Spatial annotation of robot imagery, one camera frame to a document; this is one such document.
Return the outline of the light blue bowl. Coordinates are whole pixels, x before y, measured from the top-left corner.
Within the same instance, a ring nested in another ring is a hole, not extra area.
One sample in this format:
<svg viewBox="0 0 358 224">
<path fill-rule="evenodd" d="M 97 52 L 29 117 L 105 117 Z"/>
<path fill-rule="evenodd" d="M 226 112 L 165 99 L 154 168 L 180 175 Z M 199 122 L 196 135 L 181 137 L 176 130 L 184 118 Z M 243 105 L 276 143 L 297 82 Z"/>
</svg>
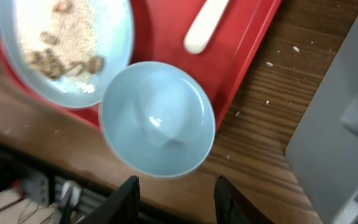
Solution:
<svg viewBox="0 0 358 224">
<path fill-rule="evenodd" d="M 142 174 L 171 179 L 196 170 L 211 151 L 216 120 L 203 88 L 162 62 L 139 62 L 113 78 L 99 125 L 115 155 Z"/>
</svg>

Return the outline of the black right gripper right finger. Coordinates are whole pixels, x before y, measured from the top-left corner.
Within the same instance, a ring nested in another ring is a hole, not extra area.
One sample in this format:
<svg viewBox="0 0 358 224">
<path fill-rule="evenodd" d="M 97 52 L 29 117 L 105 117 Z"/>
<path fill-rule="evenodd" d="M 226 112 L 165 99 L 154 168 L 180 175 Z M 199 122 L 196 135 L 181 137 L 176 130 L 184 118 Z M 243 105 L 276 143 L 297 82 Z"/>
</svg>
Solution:
<svg viewBox="0 0 358 224">
<path fill-rule="evenodd" d="M 214 202 L 217 224 L 274 224 L 222 175 L 215 182 Z"/>
</svg>

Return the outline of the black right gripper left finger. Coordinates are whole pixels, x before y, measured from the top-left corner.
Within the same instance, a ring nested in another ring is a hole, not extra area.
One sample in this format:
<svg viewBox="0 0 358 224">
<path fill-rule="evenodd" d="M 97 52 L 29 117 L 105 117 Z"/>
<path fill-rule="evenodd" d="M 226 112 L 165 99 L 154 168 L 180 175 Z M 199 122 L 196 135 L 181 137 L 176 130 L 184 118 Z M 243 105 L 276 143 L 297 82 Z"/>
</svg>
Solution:
<svg viewBox="0 0 358 224">
<path fill-rule="evenodd" d="M 96 210 L 78 224 L 133 224 L 138 221 L 139 177 L 129 177 Z"/>
</svg>

